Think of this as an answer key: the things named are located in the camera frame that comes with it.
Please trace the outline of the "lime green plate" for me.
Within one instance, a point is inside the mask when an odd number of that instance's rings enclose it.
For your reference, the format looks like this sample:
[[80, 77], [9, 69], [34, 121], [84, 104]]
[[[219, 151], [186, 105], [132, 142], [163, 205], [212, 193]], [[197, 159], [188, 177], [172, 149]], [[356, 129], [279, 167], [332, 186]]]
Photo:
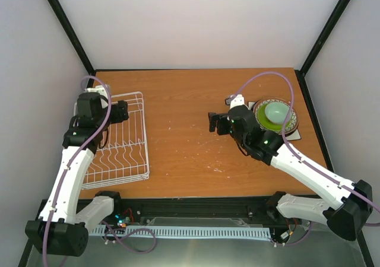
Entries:
[[262, 103], [260, 106], [256, 107], [256, 116], [258, 118], [258, 122], [266, 129], [272, 130], [272, 131], [279, 131], [282, 127], [281, 125], [277, 125], [274, 123], [271, 123], [265, 116], [264, 109], [268, 103]]

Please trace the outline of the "white wire dish rack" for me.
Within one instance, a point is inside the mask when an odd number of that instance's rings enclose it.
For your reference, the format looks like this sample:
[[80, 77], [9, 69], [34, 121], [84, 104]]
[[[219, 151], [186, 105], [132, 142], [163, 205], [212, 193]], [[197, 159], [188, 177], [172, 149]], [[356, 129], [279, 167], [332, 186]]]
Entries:
[[129, 119], [109, 126], [84, 176], [83, 190], [147, 180], [150, 176], [143, 94], [139, 91], [112, 96], [125, 101]]

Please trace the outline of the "pale green ceramic bowl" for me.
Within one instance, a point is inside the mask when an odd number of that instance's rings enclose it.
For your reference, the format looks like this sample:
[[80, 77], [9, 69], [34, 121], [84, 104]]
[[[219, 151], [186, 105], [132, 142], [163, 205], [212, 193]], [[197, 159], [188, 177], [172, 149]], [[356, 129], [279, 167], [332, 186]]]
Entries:
[[266, 105], [264, 112], [266, 118], [274, 124], [281, 125], [286, 120], [289, 106], [279, 101], [270, 102]]

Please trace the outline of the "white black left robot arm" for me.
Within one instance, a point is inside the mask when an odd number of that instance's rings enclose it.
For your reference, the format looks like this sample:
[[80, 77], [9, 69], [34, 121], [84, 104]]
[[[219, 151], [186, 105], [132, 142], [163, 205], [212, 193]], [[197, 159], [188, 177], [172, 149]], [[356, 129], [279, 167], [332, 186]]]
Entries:
[[43, 256], [79, 257], [90, 232], [101, 221], [117, 221], [123, 216], [121, 196], [114, 191], [96, 193], [81, 211], [77, 211], [77, 205], [84, 176], [96, 151], [108, 140], [109, 125], [127, 119], [127, 103], [112, 104], [108, 90], [102, 86], [86, 89], [78, 96], [50, 196], [37, 219], [28, 221], [25, 228], [28, 239]]

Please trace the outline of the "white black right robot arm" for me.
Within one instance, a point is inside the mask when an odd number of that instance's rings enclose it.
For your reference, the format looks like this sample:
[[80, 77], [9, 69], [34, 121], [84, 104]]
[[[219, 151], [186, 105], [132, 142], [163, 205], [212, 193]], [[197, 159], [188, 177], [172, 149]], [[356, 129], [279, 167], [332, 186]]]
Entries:
[[244, 104], [227, 113], [209, 112], [208, 120], [210, 132], [230, 135], [243, 155], [287, 173], [319, 196], [276, 192], [267, 203], [272, 218], [281, 215], [313, 221], [326, 225], [342, 239], [357, 239], [373, 211], [369, 183], [345, 179], [303, 155], [279, 134], [261, 129]]

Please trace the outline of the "brown rimmed patterned plate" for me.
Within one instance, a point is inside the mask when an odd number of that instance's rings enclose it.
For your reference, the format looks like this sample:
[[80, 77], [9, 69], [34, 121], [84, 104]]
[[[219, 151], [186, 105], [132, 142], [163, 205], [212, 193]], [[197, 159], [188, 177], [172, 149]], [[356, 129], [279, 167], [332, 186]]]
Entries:
[[[280, 124], [273, 123], [265, 115], [265, 108], [267, 107], [268, 104], [273, 103], [273, 102], [279, 102], [281, 104], [286, 104], [288, 106], [290, 105], [289, 101], [285, 101], [281, 98], [262, 98], [252, 106], [251, 110], [253, 111], [256, 117], [256, 120], [262, 129], [274, 131], [278, 134], [281, 134], [282, 123]], [[299, 124], [299, 117], [298, 117], [297, 111], [295, 111], [295, 109], [292, 109], [290, 120], [287, 122], [285, 126], [285, 130], [284, 130], [285, 135], [290, 135], [291, 133], [293, 133], [297, 129], [298, 124]]]

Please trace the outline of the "white square plate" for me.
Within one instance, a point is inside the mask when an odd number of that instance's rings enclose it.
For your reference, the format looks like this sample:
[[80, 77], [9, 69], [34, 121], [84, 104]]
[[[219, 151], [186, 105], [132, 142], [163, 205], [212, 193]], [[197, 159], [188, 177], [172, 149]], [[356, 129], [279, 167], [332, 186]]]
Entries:
[[[249, 101], [248, 102], [248, 107], [255, 113], [255, 116], [257, 118], [256, 107], [260, 106], [260, 104], [262, 104], [262, 103], [270, 103], [272, 101], [275, 101], [275, 99], [272, 99], [272, 100], [269, 100], [269, 99], [268, 100], [260, 100], [260, 101], [257, 101], [257, 102]], [[296, 111], [293, 110], [290, 122], [287, 124], [286, 131], [285, 131], [285, 136], [286, 136], [286, 138], [287, 138], [288, 141], [295, 141], [295, 140], [302, 139], [302, 137], [300, 135], [300, 132], [298, 130], [298, 124], [299, 124], [298, 115], [297, 115]]]

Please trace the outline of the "small electronics board with leds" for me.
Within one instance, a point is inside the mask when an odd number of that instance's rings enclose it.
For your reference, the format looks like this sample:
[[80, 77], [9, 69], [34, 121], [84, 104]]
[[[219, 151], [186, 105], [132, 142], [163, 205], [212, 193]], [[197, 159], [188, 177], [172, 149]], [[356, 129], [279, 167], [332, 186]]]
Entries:
[[117, 226], [120, 228], [126, 228], [134, 223], [134, 216], [131, 208], [127, 208], [121, 214], [116, 214], [115, 218]]

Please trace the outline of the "black aluminium frame rail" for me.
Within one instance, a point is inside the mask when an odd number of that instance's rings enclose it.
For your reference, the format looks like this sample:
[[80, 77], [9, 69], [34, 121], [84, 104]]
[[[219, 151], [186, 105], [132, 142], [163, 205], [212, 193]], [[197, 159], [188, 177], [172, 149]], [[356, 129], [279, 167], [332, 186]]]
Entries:
[[118, 192], [101, 191], [92, 201], [80, 199], [74, 205], [74, 215], [84, 212], [95, 200], [106, 204], [100, 208], [98, 225], [102, 220], [116, 226], [116, 214], [131, 208], [133, 226], [141, 225], [143, 217], [175, 218], [241, 218], [248, 223], [263, 224], [264, 227], [284, 228], [286, 224], [301, 224], [299, 217], [286, 219], [274, 209], [274, 201], [268, 197], [248, 198], [185, 198], [185, 199], [122, 199]]

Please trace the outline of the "black left corner post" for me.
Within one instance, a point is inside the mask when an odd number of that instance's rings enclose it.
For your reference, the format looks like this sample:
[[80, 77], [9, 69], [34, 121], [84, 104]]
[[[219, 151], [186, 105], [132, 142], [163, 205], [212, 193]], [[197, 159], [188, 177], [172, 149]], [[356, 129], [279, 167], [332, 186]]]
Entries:
[[61, 3], [59, 0], [47, 0], [55, 16], [57, 17], [61, 27], [63, 28], [67, 38], [71, 42], [77, 56], [89, 75], [95, 75], [96, 71], [93, 68], [74, 28], [72, 27]]

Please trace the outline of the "black corner post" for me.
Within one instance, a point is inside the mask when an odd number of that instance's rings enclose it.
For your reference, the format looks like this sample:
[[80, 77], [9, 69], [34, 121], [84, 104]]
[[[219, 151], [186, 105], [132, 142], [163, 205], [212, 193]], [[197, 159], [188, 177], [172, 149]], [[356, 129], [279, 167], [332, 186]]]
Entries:
[[55, 16], [57, 17], [61, 27], [63, 28], [67, 38], [71, 42], [77, 56], [89, 75], [95, 75], [96, 71], [93, 68], [74, 28], [72, 27], [61, 3], [59, 0], [47, 0]]
[[332, 33], [333, 29], [337, 25], [339, 19], [341, 18], [342, 14], [344, 13], [345, 9], [347, 8], [348, 4], [351, 0], [338, 0], [334, 9], [332, 10], [330, 16], [328, 17], [328, 20], [326, 21], [325, 25], [323, 26], [318, 38], [316, 39], [314, 45], [312, 46], [311, 51], [307, 55], [301, 69], [299, 70], [302, 77], [305, 77], [308, 71], [310, 70], [312, 64], [314, 63], [315, 59], [319, 55], [321, 49], [323, 48], [325, 42], [329, 38], [330, 34]]

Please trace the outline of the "black right corner post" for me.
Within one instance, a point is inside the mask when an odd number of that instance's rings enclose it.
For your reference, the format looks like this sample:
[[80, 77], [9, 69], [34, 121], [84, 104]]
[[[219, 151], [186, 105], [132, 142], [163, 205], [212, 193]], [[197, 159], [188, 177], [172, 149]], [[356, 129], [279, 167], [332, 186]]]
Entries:
[[311, 51], [307, 55], [301, 69], [299, 70], [302, 77], [305, 77], [308, 71], [310, 70], [312, 64], [314, 63], [315, 59], [319, 55], [321, 49], [323, 48], [325, 42], [329, 38], [330, 34], [332, 33], [333, 29], [337, 25], [339, 19], [341, 18], [342, 14], [344, 13], [345, 9], [347, 8], [348, 4], [351, 0], [338, 0], [334, 9], [332, 10], [330, 16], [328, 17], [328, 20], [326, 21], [325, 25], [323, 26], [318, 38], [316, 39], [314, 45], [312, 46]]

